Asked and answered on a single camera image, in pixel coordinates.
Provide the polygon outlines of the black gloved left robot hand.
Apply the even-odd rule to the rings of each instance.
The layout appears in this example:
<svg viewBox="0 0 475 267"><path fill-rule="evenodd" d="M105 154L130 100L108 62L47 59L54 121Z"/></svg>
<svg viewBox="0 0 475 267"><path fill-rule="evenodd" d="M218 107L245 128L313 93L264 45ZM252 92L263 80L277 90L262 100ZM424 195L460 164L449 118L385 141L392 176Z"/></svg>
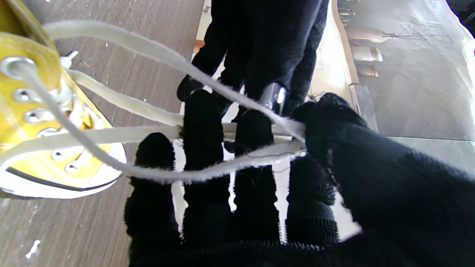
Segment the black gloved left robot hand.
<svg viewBox="0 0 475 267"><path fill-rule="evenodd" d="M212 21L192 64L259 101L267 88L285 89L275 111L290 116L307 97L328 0L213 0Z"/></svg>

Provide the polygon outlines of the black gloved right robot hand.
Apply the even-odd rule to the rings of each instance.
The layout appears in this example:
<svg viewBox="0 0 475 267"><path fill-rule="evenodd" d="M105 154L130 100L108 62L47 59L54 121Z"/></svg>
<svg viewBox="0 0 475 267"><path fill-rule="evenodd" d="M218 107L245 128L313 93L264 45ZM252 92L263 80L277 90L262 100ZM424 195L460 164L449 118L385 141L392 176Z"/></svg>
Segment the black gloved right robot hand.
<svg viewBox="0 0 475 267"><path fill-rule="evenodd" d="M131 177L131 267L473 267L474 177L385 138L334 93L300 105L307 153L291 162L287 242L272 166L185 184L178 231L170 184Z"/></svg>

